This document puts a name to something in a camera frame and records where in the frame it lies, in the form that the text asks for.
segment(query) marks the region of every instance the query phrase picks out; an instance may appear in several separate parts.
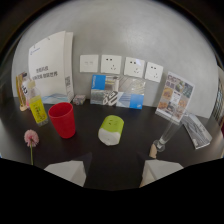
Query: glass bottle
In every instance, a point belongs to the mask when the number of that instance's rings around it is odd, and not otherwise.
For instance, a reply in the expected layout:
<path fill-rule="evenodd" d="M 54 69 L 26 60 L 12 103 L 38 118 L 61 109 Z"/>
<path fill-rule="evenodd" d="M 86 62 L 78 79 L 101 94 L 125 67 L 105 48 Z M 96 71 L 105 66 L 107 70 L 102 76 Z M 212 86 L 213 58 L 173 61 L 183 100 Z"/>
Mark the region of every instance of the glass bottle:
<path fill-rule="evenodd" d="M 26 106 L 28 109 L 30 109 L 30 106 L 29 106 L 29 101 L 28 101 L 28 83 L 31 81 L 31 79 L 27 76 L 27 73 L 24 73 L 23 74 L 23 82 L 22 82 L 22 90 L 23 90 L 23 93 L 24 93 L 24 96 L 26 97 Z"/>
<path fill-rule="evenodd" d="M 155 140 L 153 144 L 156 146 L 158 152 L 165 150 L 165 144 L 174 136 L 174 134 L 184 124 L 186 117 L 189 116 L 189 112 L 182 108 L 176 107 L 169 119 L 169 123 L 159 140 Z"/>

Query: black table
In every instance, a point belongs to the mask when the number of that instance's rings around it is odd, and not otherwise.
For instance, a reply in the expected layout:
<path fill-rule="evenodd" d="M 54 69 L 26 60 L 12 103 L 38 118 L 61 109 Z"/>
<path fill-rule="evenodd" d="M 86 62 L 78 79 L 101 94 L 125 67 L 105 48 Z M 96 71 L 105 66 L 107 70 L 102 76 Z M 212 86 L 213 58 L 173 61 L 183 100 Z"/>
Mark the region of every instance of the black table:
<path fill-rule="evenodd" d="M 45 105 L 46 111 L 52 105 Z M 3 108 L 0 120 L 0 153 L 3 158 L 30 164 L 30 149 L 24 142 L 24 133 L 35 130 L 40 143 L 34 148 L 34 165 L 44 169 L 52 163 L 70 161 L 92 153 L 92 162 L 84 187 L 102 190 L 138 188 L 142 167 L 138 153 L 148 155 L 155 139 L 159 139 L 167 120 L 155 114 L 156 108 L 143 106 L 142 110 L 91 105 L 87 100 L 74 106 L 76 134 L 62 139 L 51 121 L 38 127 L 31 111 L 19 110 L 18 98 L 12 98 Z M 98 139 L 98 130 L 108 115 L 124 120 L 120 143 L 106 146 Z M 219 159 L 224 147 L 223 135 L 213 117 L 199 117 L 213 137 L 209 146 L 195 150 L 184 127 L 166 144 L 166 150 L 157 159 L 180 163 L 183 167 Z"/>

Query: white wall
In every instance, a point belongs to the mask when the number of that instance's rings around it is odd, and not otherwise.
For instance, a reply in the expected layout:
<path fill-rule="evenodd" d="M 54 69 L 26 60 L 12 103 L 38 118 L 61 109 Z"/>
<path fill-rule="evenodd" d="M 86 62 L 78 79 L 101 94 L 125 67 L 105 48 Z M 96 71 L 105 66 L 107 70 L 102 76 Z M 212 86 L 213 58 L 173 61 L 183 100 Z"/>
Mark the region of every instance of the white wall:
<path fill-rule="evenodd" d="M 79 72 L 82 54 L 139 58 L 164 66 L 161 83 L 147 81 L 144 105 L 157 106 L 168 71 L 196 86 L 189 110 L 208 118 L 218 90 L 213 51 L 194 25 L 178 12 L 147 0 L 79 0 L 64 3 L 41 16 L 23 35 L 12 66 L 15 76 L 28 72 L 28 50 L 53 33 L 74 33 L 73 82 L 75 94 L 90 97 L 91 74 Z"/>

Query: poster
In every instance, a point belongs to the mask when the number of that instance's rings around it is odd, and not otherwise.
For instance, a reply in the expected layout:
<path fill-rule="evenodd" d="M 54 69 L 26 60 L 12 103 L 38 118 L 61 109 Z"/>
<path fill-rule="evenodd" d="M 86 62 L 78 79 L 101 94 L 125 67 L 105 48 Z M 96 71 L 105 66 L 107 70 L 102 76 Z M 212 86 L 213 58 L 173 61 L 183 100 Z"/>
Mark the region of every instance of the poster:
<path fill-rule="evenodd" d="M 93 75 L 91 104 L 114 106 L 117 103 L 119 77 Z"/>
<path fill-rule="evenodd" d="M 118 90 L 118 107 L 142 109 L 145 92 L 143 80 L 120 77 Z"/>
<path fill-rule="evenodd" d="M 194 92 L 195 85 L 186 79 L 169 72 L 165 87 L 162 92 L 161 99 L 156 109 L 156 114 L 169 119 L 174 110 L 184 111 L 187 109 Z M 175 120 L 178 122 L 182 116 L 174 114 Z"/>
<path fill-rule="evenodd" d="M 43 103 L 70 102 L 72 81 L 73 33 L 58 32 L 29 49 L 29 73 L 41 92 Z"/>

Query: electrical outlet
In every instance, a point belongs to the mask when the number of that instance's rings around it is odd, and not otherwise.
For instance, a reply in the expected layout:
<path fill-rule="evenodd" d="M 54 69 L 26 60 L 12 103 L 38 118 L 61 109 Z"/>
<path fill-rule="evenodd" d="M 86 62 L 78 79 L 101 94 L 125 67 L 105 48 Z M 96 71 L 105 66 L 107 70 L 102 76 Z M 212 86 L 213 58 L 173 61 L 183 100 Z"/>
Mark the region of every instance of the electrical outlet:
<path fill-rule="evenodd" d="M 145 61 L 126 57 L 124 75 L 142 78 L 145 67 Z"/>
<path fill-rule="evenodd" d="M 80 72 L 98 72 L 99 55 L 81 55 Z"/>
<path fill-rule="evenodd" d="M 101 73 L 120 74 L 121 56 L 102 55 Z"/>
<path fill-rule="evenodd" d="M 145 79 L 160 82 L 163 75 L 163 67 L 151 62 L 147 63 Z"/>

